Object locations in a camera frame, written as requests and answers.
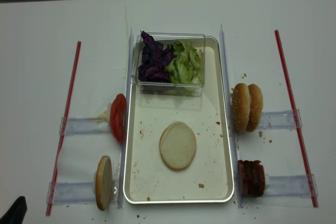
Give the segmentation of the clear plastic salad box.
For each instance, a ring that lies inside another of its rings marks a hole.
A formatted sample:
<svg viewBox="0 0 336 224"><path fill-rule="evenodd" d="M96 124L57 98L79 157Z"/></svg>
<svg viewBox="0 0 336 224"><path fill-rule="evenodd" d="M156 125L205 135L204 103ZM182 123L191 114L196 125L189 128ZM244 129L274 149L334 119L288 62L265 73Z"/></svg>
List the clear plastic salad box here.
<svg viewBox="0 0 336 224"><path fill-rule="evenodd" d="M143 82L138 79L138 67L141 65L142 50L144 42L141 38L141 32L136 39L133 49L131 82L135 84L141 92L148 94L167 94L167 95L183 95L183 96L199 96L205 84L205 35L203 34L177 34L177 33L150 33L155 41L163 44L163 49L167 45L173 45L177 41L182 41L187 45L192 45L196 49L203 52L203 84L181 84L181 83L165 83L165 82Z"/></svg>

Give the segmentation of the black object at corner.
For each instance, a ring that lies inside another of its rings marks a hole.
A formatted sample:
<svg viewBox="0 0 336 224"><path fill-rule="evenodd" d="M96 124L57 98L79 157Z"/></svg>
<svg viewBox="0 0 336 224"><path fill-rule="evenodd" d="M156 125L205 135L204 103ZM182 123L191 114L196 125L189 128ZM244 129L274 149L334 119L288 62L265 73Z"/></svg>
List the black object at corner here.
<svg viewBox="0 0 336 224"><path fill-rule="evenodd" d="M0 224L22 224L26 211L26 198L24 196L20 196L1 217Z"/></svg>

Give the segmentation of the clear patty holder rail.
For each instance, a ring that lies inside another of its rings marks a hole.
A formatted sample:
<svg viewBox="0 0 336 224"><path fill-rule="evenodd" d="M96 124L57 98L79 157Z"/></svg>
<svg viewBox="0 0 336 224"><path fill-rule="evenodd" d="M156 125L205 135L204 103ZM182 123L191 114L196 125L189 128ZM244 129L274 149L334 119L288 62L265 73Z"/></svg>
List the clear patty holder rail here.
<svg viewBox="0 0 336 224"><path fill-rule="evenodd" d="M265 196L318 197L314 174L293 176L265 175Z"/></svg>

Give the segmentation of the stack of meat patties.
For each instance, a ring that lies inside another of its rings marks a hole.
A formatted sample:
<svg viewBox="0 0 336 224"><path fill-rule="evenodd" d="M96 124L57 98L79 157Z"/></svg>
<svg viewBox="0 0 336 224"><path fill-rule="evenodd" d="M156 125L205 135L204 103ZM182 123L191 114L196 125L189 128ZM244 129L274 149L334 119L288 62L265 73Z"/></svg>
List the stack of meat patties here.
<svg viewBox="0 0 336 224"><path fill-rule="evenodd" d="M261 197L266 188L265 171L261 161L238 161L243 196Z"/></svg>

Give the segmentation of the green lettuce leaves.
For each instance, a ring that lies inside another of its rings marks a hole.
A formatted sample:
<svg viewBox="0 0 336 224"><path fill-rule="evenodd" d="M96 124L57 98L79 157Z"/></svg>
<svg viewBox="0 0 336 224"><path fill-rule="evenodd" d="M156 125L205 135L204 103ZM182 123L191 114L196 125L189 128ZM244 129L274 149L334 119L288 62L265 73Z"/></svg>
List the green lettuce leaves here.
<svg viewBox="0 0 336 224"><path fill-rule="evenodd" d="M182 41L173 44L174 58L165 67L172 83L203 84L203 52Z"/></svg>

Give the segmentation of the sesame bun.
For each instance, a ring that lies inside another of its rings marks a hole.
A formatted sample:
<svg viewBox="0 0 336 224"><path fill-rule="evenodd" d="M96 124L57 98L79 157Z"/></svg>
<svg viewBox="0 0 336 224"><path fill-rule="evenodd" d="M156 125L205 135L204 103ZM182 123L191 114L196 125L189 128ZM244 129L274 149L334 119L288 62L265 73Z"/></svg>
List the sesame bun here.
<svg viewBox="0 0 336 224"><path fill-rule="evenodd" d="M247 128L250 114L251 96L248 86L238 83L232 92L232 116L237 133L244 132Z"/></svg>
<svg viewBox="0 0 336 224"><path fill-rule="evenodd" d="M259 125L264 103L263 103L262 91L259 86L257 86L256 84L250 84L248 86L248 90L251 97L251 103L250 103L249 121L247 124L246 131L252 132Z"/></svg>

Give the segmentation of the left red straw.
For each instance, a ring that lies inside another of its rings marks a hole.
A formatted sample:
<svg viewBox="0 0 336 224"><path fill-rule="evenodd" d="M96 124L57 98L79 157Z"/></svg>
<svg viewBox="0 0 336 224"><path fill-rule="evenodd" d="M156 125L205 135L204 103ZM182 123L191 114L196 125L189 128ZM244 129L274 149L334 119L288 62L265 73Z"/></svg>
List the left red straw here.
<svg viewBox="0 0 336 224"><path fill-rule="evenodd" d="M58 175L58 171L57 171L58 156L59 156L59 153L60 153L63 141L64 141L64 132L65 132L65 128L66 128L67 120L68 120L71 97L72 97L72 92L73 92L74 82L75 82L75 77L76 77L76 71L77 71L77 66L78 66L78 61L79 61L80 49L81 49L81 42L78 41L74 63L72 67L72 73L71 73L71 79L70 79L70 84L69 84L69 89L68 89L65 111L64 111L64 115L63 115L63 118L61 119L61 124L60 124L60 135L59 135L59 142L58 142L58 149L56 153L53 177L49 185L49 191L48 191L48 196L47 196L47 209L45 213L46 216L50 216L51 210L52 210L52 203L53 203L55 187L56 187L56 182L57 182L57 175Z"/></svg>

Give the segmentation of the clear tomato holder rail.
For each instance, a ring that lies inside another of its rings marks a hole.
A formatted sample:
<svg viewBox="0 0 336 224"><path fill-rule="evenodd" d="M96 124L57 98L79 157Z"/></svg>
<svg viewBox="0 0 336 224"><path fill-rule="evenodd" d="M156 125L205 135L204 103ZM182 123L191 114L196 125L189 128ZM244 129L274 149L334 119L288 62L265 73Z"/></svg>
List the clear tomato holder rail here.
<svg viewBox="0 0 336 224"><path fill-rule="evenodd" d="M60 136L110 132L110 125L105 118L62 118L59 129Z"/></svg>

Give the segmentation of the red straw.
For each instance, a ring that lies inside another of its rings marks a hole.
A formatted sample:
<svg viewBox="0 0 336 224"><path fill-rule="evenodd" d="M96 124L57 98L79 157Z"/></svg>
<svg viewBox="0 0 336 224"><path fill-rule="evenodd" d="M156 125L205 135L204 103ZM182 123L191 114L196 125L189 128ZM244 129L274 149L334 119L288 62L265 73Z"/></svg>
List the red straw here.
<svg viewBox="0 0 336 224"><path fill-rule="evenodd" d="M51 210L52 210L52 203L53 203L55 187L56 187L56 182L57 182L57 175L58 175L58 171L57 171L58 156L59 156L59 153L60 153L63 141L64 141L64 132L65 132L65 128L66 128L67 120L68 120L71 97L72 97L72 92L73 92L74 82L75 82L75 77L76 77L76 71L77 71L77 66L78 66L78 61L79 61L80 49L81 49L81 42L78 41L74 63L72 67L72 73L71 73L71 79L70 79L70 84L69 84L69 89L68 89L65 111L64 111L64 115L63 115L63 118L61 119L61 124L60 124L60 135L59 135L59 142L58 142L58 149L56 153L53 177L49 185L49 191L48 191L48 196L47 196L47 209L45 213L46 216L50 216Z"/></svg>
<svg viewBox="0 0 336 224"><path fill-rule="evenodd" d="M307 156L307 152L306 152L306 148L304 145L304 139L303 139L303 135L302 135L302 126L300 126L300 116L299 116L299 110L297 109L296 103L295 103L295 99L293 96L293 91L292 91L292 87L291 87L291 83L290 83L290 78L289 78L289 73L288 73L288 69L287 69L287 64L286 64L286 60L285 60L285 55L283 52L283 48L282 48L282 43L281 43L281 39L280 39L280 33L279 30L275 30L275 38L276 38L276 42L277 42L277 47L278 47L278 51L279 51L279 56L280 56L280 61L281 61L281 65L282 65L282 69L283 69L283 73L284 73L284 77L285 77L285 82L286 82L286 87L287 87L287 91L288 91L288 95L289 95L289 100L290 100L290 104L291 104L291 110L293 112L293 118L294 118L294 122L296 124L296 131L297 131L297 136L298 136L298 141L299 141L299 145L300 145L300 150L301 150L301 156L302 156L302 160L303 160L303 164L304 164L304 169L305 169L305 173L308 179L308 185L309 185L309 190L311 193L311 201L312 201L312 206L313 208L318 208L319 204L318 204L318 195L317 195L317 190L315 189L314 183L313 183L313 177L312 177L312 173L310 170L310 166L309 166L309 160L308 160L308 156Z"/></svg>

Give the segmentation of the clear bun slice holder rail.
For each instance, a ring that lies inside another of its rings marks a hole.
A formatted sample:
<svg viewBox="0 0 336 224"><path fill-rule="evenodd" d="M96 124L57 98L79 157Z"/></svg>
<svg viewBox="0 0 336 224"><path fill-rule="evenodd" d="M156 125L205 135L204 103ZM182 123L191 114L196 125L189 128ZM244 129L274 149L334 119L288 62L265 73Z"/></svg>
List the clear bun slice holder rail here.
<svg viewBox="0 0 336 224"><path fill-rule="evenodd" d="M50 182L46 203L54 205L96 204L95 182Z"/></svg>

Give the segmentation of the bun bottom on tray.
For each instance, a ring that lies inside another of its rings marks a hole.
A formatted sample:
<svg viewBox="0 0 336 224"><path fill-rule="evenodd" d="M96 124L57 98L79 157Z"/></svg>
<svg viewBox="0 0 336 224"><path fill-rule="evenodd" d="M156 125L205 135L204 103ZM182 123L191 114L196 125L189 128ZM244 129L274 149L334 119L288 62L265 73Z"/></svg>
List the bun bottom on tray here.
<svg viewBox="0 0 336 224"><path fill-rule="evenodd" d="M189 167L195 157L196 147L197 141L193 130L183 122L170 124L160 137L161 158L172 170Z"/></svg>

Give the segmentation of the sesame bun top front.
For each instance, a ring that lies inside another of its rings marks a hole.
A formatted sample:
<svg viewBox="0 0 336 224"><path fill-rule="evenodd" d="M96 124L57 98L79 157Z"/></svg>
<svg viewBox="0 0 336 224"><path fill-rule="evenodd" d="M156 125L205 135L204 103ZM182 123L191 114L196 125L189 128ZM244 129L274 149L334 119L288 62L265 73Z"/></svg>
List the sesame bun top front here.
<svg viewBox="0 0 336 224"><path fill-rule="evenodd" d="M244 132L247 128L250 114L251 96L248 86L238 83L232 92L232 116L237 133Z"/></svg>

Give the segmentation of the upright bun half slice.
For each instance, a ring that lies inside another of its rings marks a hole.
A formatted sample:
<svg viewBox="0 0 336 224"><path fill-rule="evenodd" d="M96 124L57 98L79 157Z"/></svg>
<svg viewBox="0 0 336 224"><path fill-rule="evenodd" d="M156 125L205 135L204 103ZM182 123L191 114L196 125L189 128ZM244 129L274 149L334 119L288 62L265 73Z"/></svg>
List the upright bun half slice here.
<svg viewBox="0 0 336 224"><path fill-rule="evenodd" d="M108 209L112 193L112 166L109 156L102 156L96 172L96 204L101 211Z"/></svg>

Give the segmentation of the right red straw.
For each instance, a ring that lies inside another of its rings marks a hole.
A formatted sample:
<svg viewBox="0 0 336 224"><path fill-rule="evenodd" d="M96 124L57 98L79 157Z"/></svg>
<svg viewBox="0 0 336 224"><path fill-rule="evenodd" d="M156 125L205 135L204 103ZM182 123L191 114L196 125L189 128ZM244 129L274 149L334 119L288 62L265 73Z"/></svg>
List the right red straw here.
<svg viewBox="0 0 336 224"><path fill-rule="evenodd" d="M295 99L293 96L293 91L292 91L292 87L291 87L291 83L290 83L290 78L289 78L289 73L288 73L288 69L287 69L287 64L286 64L286 60L285 60L285 55L283 52L283 48L282 48L282 43L281 43L281 39L280 39L280 33L279 30L275 30L275 38L276 38L276 42L277 42L277 47L278 47L278 51L279 51L279 56L280 56L280 61L281 61L281 65L282 65L282 69L283 69L283 73L284 73L284 77L285 77L285 82L286 82L286 87L287 87L287 91L288 91L288 95L289 95L289 100L290 100L290 104L291 104L291 110L293 112L293 118L294 118L294 122L296 124L296 131L297 131L297 136L298 136L298 141L299 141L299 145L300 145L300 150L301 150L301 156L302 156L302 160L303 160L303 164L304 164L304 169L305 169L305 173L308 179L308 185L309 185L309 190L311 193L311 201L312 201L312 206L313 208L318 208L319 204L318 204L318 195L317 195L317 190L315 189L314 183L313 183L313 177L312 177L312 173L310 170L310 166L309 166L309 160L308 160L308 156L307 156L307 152L306 152L306 148L304 145L304 139L303 139L303 135L302 135L302 126L300 126L300 116L299 116L299 110L297 109L296 103L295 103Z"/></svg>

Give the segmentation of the clear sesame bun holder rail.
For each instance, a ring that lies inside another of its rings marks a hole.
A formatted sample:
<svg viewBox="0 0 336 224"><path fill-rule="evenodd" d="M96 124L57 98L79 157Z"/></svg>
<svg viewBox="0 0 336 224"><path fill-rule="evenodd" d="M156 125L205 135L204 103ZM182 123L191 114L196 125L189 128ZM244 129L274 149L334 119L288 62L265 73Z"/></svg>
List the clear sesame bun holder rail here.
<svg viewBox="0 0 336 224"><path fill-rule="evenodd" d="M300 129L302 128L299 110L263 112L257 129Z"/></svg>

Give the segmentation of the sesame bun top rear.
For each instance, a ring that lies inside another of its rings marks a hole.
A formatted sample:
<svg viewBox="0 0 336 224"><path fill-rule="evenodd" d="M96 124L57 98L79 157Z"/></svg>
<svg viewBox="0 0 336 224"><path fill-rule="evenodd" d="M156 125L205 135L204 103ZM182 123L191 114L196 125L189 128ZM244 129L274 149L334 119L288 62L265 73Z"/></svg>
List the sesame bun top rear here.
<svg viewBox="0 0 336 224"><path fill-rule="evenodd" d="M251 103L250 103L249 121L247 124L246 131L252 132L259 125L264 103L263 103L262 91L259 86L257 86L256 84L250 84L248 86L248 90L251 97Z"/></svg>

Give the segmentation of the red tomato slice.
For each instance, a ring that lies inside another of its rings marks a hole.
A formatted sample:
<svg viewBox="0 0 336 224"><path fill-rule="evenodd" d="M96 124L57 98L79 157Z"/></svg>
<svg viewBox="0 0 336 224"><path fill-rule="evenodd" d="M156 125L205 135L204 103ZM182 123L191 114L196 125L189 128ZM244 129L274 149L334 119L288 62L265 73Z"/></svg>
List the red tomato slice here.
<svg viewBox="0 0 336 224"><path fill-rule="evenodd" d="M118 94L111 104L109 123L111 132L119 144L123 143L124 135L124 113L127 102L123 94Z"/></svg>

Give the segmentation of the purple cabbage leaves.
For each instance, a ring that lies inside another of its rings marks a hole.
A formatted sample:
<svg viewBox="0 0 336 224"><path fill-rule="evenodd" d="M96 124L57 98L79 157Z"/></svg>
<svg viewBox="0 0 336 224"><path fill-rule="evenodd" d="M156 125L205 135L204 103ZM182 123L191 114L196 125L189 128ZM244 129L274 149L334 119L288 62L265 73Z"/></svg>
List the purple cabbage leaves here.
<svg viewBox="0 0 336 224"><path fill-rule="evenodd" d="M141 65L138 67L138 79L143 82L170 82L170 76L165 68L174 58L173 46L167 45L163 49L163 44L155 41L154 38L141 32L144 42L142 50Z"/></svg>

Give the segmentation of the white metal tray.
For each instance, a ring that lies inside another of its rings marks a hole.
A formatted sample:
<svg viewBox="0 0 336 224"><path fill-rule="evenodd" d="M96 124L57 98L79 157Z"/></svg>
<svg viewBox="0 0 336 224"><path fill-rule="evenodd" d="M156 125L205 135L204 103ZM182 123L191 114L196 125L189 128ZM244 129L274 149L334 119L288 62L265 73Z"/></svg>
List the white metal tray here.
<svg viewBox="0 0 336 224"><path fill-rule="evenodd" d="M199 97L143 93L134 71L128 76L128 130L123 192L132 204L226 202L234 193L228 116L218 41L194 43L205 57L205 84ZM159 141L174 122L196 136L190 166L176 171L163 162Z"/></svg>

